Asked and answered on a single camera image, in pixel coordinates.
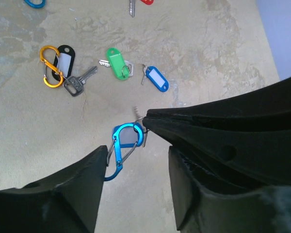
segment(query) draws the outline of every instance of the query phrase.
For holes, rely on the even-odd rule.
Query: red key tag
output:
[[[141,0],[141,1],[147,5],[151,5],[154,2],[154,0]]]

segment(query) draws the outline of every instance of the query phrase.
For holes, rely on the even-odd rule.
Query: blue key tag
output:
[[[145,75],[147,78],[153,82],[153,84],[159,89],[161,92],[165,92],[169,88],[169,83],[167,79],[160,73],[160,71],[153,66],[145,67]]]
[[[105,177],[105,181],[113,180],[117,176],[117,174],[123,169],[123,163],[125,162],[125,160],[133,153],[136,147],[139,147],[143,144],[143,141],[144,132],[139,123],[125,123],[114,128],[112,135],[112,144],[109,148],[107,156],[107,166],[109,166],[110,157],[114,150],[116,170],[112,176]],[[123,158],[121,154],[122,148],[131,148],[130,151],[123,156]]]

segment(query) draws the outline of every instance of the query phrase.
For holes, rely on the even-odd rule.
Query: blue carabiner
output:
[[[36,9],[40,9],[42,7],[45,6],[45,3],[47,0],[42,0],[42,2],[40,4],[34,4],[32,3],[30,0],[24,0],[25,3],[27,3],[29,6],[33,7],[33,8],[36,8]]]
[[[110,180],[114,179],[117,176],[117,174],[123,168],[123,160],[122,160],[122,154],[121,154],[121,143],[120,143],[120,133],[124,128],[128,128],[128,127],[134,128],[138,133],[138,141],[136,142],[136,146],[134,146],[133,149],[135,147],[141,146],[143,144],[143,142],[144,142],[144,132],[143,132],[143,130],[142,130],[142,128],[140,126],[138,126],[135,123],[126,123],[126,124],[121,125],[114,132],[114,134],[112,136],[112,139],[114,140],[116,170],[115,170],[115,173],[112,176],[105,177],[105,181],[110,181]],[[130,150],[130,152],[128,152],[125,157],[129,156],[132,151],[133,150]]]

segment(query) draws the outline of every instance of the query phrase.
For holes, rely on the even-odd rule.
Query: green key tag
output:
[[[116,77],[120,80],[128,79],[129,67],[125,64],[121,52],[116,48],[109,48],[107,51],[107,58]]]

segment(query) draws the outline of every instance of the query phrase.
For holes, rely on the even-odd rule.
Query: gray surface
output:
[[[257,0],[281,80],[291,77],[291,0]]]
[[[109,146],[113,128],[135,120],[133,106],[144,116],[150,108],[201,104],[279,81],[253,1],[157,0],[146,6],[138,0],[134,18],[128,8],[126,0],[48,0],[41,10],[0,0],[0,189],[22,187]],[[106,59],[110,47],[134,63],[134,76],[121,82],[112,69],[98,66],[73,98],[43,83],[39,50],[48,44],[75,50],[74,76]],[[167,92],[151,82],[141,85],[142,64],[162,72]],[[150,132],[146,147],[104,184],[97,233],[176,231],[168,146]],[[107,175],[115,171],[113,162],[114,155]]]

